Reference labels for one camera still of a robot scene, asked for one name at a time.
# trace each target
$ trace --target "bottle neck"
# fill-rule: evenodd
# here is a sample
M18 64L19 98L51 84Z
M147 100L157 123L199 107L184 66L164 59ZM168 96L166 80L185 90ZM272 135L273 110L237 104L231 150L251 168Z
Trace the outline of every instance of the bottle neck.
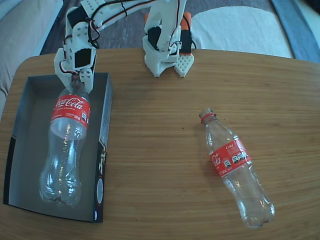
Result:
M213 122L213 121L216 121L218 120L217 117L215 115L211 115L211 116L208 116L206 117L205 119L202 120L202 123L206 126L208 125L209 123Z

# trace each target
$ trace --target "robotic arm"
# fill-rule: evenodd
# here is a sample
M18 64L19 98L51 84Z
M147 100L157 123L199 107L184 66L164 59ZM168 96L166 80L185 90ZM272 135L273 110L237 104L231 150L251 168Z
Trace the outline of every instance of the robotic arm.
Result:
M97 39L100 31L117 20L143 8L151 7L143 37L144 62L155 77L169 67L174 67L181 77L191 68L194 57L191 54L191 32L186 39L184 54L180 49L182 30L180 23L184 16L187 0L83 0L80 7L67 12L63 48L54 58L56 75L67 89L73 76L79 76L88 93L94 86L94 72L99 48Z

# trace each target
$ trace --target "black box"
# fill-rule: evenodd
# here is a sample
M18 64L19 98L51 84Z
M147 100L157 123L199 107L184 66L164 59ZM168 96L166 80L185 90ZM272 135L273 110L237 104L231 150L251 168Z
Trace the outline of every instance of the black box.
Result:
M3 203L44 215L101 223L113 97L113 86L107 73L95 74L93 90L89 94L91 114L79 162L79 203L75 207L57 206L40 197L39 179L47 160L50 120L63 89L56 75L28 78L9 146Z

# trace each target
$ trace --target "empty plastic bottle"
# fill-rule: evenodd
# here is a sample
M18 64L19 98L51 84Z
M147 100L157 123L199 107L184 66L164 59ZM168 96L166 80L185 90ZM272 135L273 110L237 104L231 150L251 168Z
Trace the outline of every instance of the empty plastic bottle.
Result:
M42 200L74 207L80 200L79 159L90 116L88 93L79 78L72 79L71 92L59 95L49 128L49 152L40 175Z
M199 116L205 126L211 160L232 193L244 224L258 229L270 222L275 216L275 207L266 196L241 140L210 108Z

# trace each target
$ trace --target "wooden table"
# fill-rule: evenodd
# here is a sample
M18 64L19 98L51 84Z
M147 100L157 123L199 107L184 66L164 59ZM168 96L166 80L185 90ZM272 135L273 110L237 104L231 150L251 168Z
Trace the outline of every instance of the wooden table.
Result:
M100 50L97 72L114 84L104 222L40 215L0 204L0 239L319 239L320 65L195 50L186 78L154 78L141 49ZM17 71L0 123L0 188L28 76L54 74L54 55ZM276 219L244 227L208 157L198 114L213 108L242 137Z

